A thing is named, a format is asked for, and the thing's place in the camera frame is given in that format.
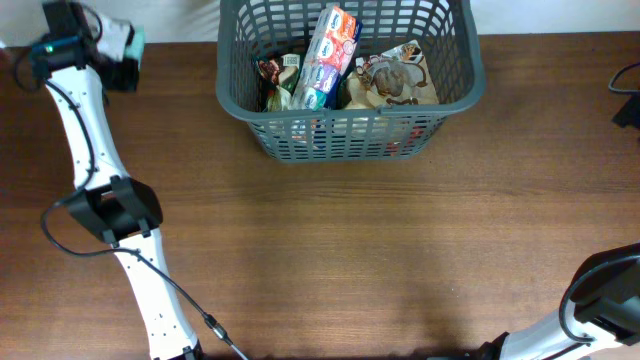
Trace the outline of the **mint green snack bar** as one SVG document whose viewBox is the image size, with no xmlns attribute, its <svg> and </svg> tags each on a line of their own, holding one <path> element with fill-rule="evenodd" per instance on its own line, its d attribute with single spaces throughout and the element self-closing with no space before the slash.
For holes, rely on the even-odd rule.
<svg viewBox="0 0 640 360">
<path fill-rule="evenodd" d="M 140 63 L 143 57 L 145 43 L 146 34 L 144 28 L 141 26 L 135 27 L 133 30 L 132 40 L 125 47 L 124 58 L 135 60 Z"/>
</svg>

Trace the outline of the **green food pouch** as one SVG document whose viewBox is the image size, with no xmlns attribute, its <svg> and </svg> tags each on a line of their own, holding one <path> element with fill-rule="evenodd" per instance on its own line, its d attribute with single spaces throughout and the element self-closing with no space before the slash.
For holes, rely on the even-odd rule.
<svg viewBox="0 0 640 360">
<path fill-rule="evenodd" d="M 256 57 L 253 63 L 260 77 L 266 82 L 264 111 L 289 110 L 299 80 L 301 55 L 289 53 L 272 58 Z"/>
</svg>

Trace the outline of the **multicolour tissue pack bundle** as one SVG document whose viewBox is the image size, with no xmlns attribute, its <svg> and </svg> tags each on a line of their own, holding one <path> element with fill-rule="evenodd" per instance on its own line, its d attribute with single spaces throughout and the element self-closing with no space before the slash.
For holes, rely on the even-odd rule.
<svg viewBox="0 0 640 360">
<path fill-rule="evenodd" d="M 290 110 L 334 108 L 341 79 L 356 51 L 362 23 L 337 5 L 321 11 L 300 69 Z"/>
</svg>

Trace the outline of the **beige dried mushroom bag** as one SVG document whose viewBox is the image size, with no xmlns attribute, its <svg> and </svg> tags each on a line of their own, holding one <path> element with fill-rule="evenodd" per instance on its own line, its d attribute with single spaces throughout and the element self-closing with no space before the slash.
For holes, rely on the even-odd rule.
<svg viewBox="0 0 640 360">
<path fill-rule="evenodd" d="M 428 64 L 416 40 L 398 45 L 380 54 L 359 57 L 338 87 L 340 110 L 367 110 L 394 105 L 435 105 L 439 98 Z M 399 142 L 407 121 L 393 124 L 390 118 L 353 120 L 335 119 L 334 136 L 351 135 Z"/>
</svg>

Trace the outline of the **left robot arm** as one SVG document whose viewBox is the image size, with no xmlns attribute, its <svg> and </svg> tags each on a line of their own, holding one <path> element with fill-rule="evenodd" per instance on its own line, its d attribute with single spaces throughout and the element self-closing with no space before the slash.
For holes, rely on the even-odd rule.
<svg viewBox="0 0 640 360">
<path fill-rule="evenodd" d="M 144 32 L 78 1 L 46 1 L 49 28 L 29 61 L 61 115 L 73 160 L 74 190 L 54 203 L 114 255 L 129 280 L 152 359 L 201 359 L 198 336 L 169 277 L 163 255 L 159 200 L 132 178 L 116 150 L 104 105 L 109 91 L 134 92 Z"/>
</svg>

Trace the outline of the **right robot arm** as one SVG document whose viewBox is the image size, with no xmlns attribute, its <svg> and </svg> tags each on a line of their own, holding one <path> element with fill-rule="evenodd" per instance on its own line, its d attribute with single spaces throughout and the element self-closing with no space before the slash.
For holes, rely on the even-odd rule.
<svg viewBox="0 0 640 360">
<path fill-rule="evenodd" d="M 529 328 L 484 343 L 472 359 L 583 359 L 639 343 L 639 245 L 596 253 L 576 271 L 559 307 Z"/>
</svg>

